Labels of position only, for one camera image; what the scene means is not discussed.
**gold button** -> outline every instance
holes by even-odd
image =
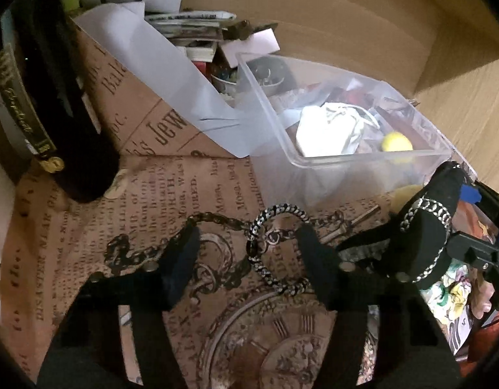
[[[64,169],[64,161],[59,157],[50,157],[46,161],[39,161],[44,171],[53,174]]]

